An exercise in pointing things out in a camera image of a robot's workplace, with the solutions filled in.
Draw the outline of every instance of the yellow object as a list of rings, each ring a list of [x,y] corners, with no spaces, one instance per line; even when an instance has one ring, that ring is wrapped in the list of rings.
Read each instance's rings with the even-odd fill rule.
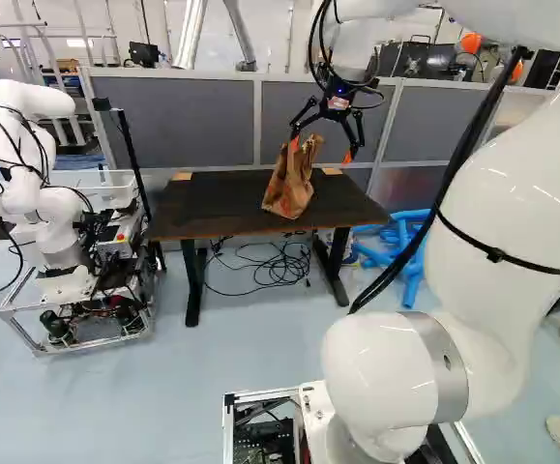
[[[190,181],[192,179],[191,172],[177,172],[172,176],[173,181]]]
[[[341,174],[341,171],[336,167],[323,167],[322,172],[324,172],[328,176],[338,176],[339,174]]]

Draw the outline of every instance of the table leg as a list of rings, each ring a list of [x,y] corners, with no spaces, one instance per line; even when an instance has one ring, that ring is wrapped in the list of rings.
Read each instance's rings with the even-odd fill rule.
[[[159,242],[152,242],[151,245],[155,249],[155,255],[157,256],[157,259],[159,259],[160,261],[160,266],[162,267],[161,271],[166,272],[167,267],[165,266],[165,259],[163,258],[162,244],[160,244]]]
[[[195,252],[195,240],[182,240],[183,259],[187,269],[187,279],[190,282],[190,297],[187,301],[187,314],[185,325],[195,327],[200,319],[200,304],[202,302],[202,289],[204,288],[204,265],[206,263],[206,248]]]
[[[327,253],[327,246],[317,235],[314,235],[313,244],[314,252],[318,256],[327,281],[329,285],[331,285],[331,289],[336,297],[336,301],[338,305],[342,307],[346,307],[350,303],[344,285],[339,279],[339,268],[341,267],[341,260],[344,255],[344,250],[346,249],[346,243],[348,242],[349,232],[350,227],[338,227],[336,229],[334,232],[334,240],[331,245],[331,252],[329,254]]]

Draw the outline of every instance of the gray partition panel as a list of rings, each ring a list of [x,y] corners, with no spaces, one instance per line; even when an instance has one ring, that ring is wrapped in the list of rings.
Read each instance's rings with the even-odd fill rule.
[[[141,167],[231,166],[253,162],[253,84],[94,76],[99,98],[124,108]],[[103,114],[117,167],[129,167],[122,135]]]
[[[371,198],[387,211],[430,208],[447,166],[381,168],[372,186]]]
[[[389,111],[389,105],[394,93],[394,87],[381,86],[379,88],[384,95],[385,101],[374,109],[364,110],[364,132],[366,146],[357,154],[357,161],[374,161],[376,149],[380,140],[383,126]],[[320,89],[316,84],[305,82],[263,82],[262,83],[262,142],[260,147],[260,162],[263,164],[274,163],[280,150],[281,144],[287,141],[289,136],[288,123],[303,108],[309,97],[314,95],[321,97]],[[356,105],[372,105],[380,102],[375,95],[360,93],[354,101]],[[313,108],[308,115],[317,110]],[[349,118],[355,134],[356,126],[354,120]],[[321,134],[325,138],[318,162],[341,162],[348,149],[348,139],[344,135],[341,126],[332,121],[321,120],[304,130],[304,138],[312,131]]]
[[[485,90],[404,87],[384,161],[448,160]]]

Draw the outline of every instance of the light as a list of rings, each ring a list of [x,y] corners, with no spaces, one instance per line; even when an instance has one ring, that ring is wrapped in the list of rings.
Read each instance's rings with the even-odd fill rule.
[[[11,48],[11,44],[13,44],[13,46],[15,48],[19,48],[21,46],[21,39],[9,39],[9,41],[3,39],[2,40],[2,47],[3,48]]]
[[[70,48],[86,48],[86,43],[83,39],[67,39],[67,46]],[[93,47],[92,39],[88,39],[88,46]]]

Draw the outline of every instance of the table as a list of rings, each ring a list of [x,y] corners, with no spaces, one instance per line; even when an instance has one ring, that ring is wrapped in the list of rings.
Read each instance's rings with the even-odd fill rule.
[[[389,215],[341,171],[314,169],[314,195],[297,219],[260,209],[271,179],[270,170],[196,172],[172,180],[162,192],[149,240],[180,240],[190,285],[186,326],[199,321],[207,249],[195,250],[195,239],[219,236],[273,234],[295,230],[335,229],[331,250],[314,236],[313,250],[340,306],[348,296],[339,268],[350,227],[385,224]]]

